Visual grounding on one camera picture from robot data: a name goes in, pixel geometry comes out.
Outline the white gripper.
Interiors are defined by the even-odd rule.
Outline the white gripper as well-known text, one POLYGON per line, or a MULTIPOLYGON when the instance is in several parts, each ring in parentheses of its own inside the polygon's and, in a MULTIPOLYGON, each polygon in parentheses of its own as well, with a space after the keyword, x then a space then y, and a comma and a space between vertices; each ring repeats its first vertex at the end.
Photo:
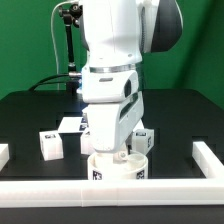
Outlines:
POLYGON ((142 92, 123 102, 89 104, 83 109, 94 152, 115 154, 128 139, 144 113, 142 92))

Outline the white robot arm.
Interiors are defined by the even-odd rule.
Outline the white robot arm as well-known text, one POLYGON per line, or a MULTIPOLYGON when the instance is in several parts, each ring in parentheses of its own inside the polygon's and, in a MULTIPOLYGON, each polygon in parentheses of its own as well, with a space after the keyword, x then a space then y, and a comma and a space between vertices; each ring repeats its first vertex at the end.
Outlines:
POLYGON ((142 55, 171 49, 182 29, 176 0, 83 0, 82 96, 100 158, 127 158, 126 140, 144 113, 142 55))

